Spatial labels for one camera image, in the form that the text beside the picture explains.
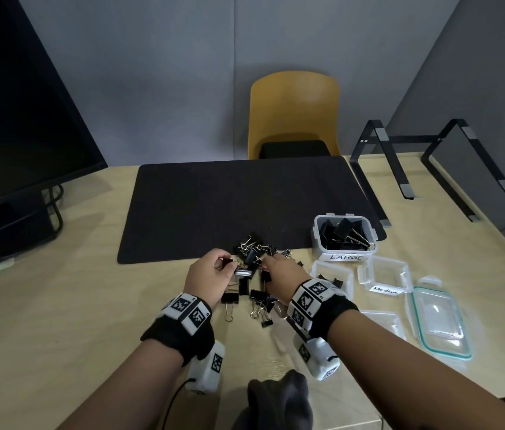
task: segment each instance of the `gray cloth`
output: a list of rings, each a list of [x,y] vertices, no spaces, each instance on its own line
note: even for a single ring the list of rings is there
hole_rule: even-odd
[[[247,395],[249,407],[236,418],[233,430],[312,429],[308,383],[297,371],[290,370],[279,381],[251,380]]]

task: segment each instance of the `yellow chair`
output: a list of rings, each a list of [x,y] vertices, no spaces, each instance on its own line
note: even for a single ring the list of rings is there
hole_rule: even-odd
[[[283,71],[251,87],[249,160],[263,143],[321,140],[340,155],[336,139],[340,88],[332,77],[307,71]]]

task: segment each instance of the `hand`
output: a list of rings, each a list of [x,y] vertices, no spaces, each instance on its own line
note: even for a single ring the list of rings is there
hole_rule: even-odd
[[[189,267],[183,292],[200,297],[213,308],[219,302],[236,270],[236,262],[234,261],[219,270],[223,265],[219,258],[229,259],[230,257],[231,254],[227,251],[213,249],[195,261]]]
[[[262,269],[267,270],[272,278],[272,282],[266,284],[267,291],[286,304],[290,302],[301,283],[312,279],[293,259],[280,253],[265,256],[262,260]]]

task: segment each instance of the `wristband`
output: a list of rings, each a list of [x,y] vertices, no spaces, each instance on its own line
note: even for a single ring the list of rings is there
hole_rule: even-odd
[[[141,341],[157,340],[174,348],[183,356],[183,366],[195,356],[202,360],[215,345],[211,313],[205,301],[181,293],[163,307]]]
[[[358,307],[332,282],[309,279],[297,288],[286,314],[306,336],[326,340],[334,320],[350,309]]]

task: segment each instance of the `black metal stand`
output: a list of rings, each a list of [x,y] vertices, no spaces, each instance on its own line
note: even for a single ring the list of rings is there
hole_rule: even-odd
[[[429,156],[435,151],[440,143],[442,143],[443,139],[447,137],[451,129],[455,126],[458,126],[464,136],[468,139],[471,146],[477,153],[478,157],[483,161],[487,169],[492,174],[493,178],[500,185],[501,189],[505,193],[505,175],[501,172],[500,168],[495,164],[493,158],[489,155],[489,153],[485,150],[484,146],[481,144],[477,136],[475,135],[473,129],[465,122],[464,119],[452,119],[447,125],[440,131],[438,135],[430,135],[430,136],[392,136],[388,137],[386,130],[384,129],[384,125],[378,119],[369,120],[360,135],[358,143],[354,147],[354,151],[350,156],[350,165],[356,175],[356,179],[360,183],[362,190],[373,208],[376,210],[378,217],[380,219],[380,223],[384,228],[389,228],[391,226],[388,217],[382,205],[378,201],[376,194],[372,190],[370,183],[366,179],[366,175],[364,174],[362,168],[358,164],[358,158],[364,149],[364,146],[367,144],[375,144],[379,143],[382,151],[384,152],[386,159],[388,160],[388,164],[392,169],[392,173],[394,178],[396,178],[396,182],[400,187],[402,195],[405,199],[414,199],[416,196],[414,195],[414,190],[409,184],[408,178],[406,177],[406,173],[402,169],[402,166],[398,160],[398,156],[394,151],[392,144],[402,144],[402,143],[429,143],[428,148],[421,156],[421,162],[426,166],[428,171],[432,174],[436,181],[442,186],[442,188],[446,191],[449,197],[455,202],[459,209],[466,215],[466,217],[472,222],[479,221],[479,217],[469,208],[467,203],[462,199],[462,197],[458,194],[458,192],[451,186],[451,184],[443,177],[443,175],[438,171],[438,169],[430,162]]]
[[[0,262],[55,238],[40,191],[0,205]]]

